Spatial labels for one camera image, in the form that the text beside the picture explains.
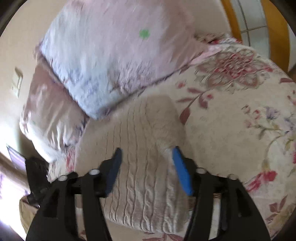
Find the person's left hand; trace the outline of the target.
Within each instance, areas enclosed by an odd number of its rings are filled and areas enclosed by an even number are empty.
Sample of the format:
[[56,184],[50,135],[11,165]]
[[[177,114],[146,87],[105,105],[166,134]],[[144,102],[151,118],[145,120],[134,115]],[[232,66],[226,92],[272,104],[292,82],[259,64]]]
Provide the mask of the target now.
[[38,211],[38,208],[31,206],[28,202],[27,196],[23,196],[19,202],[19,211],[21,224],[24,228],[25,233],[27,234],[31,223]]

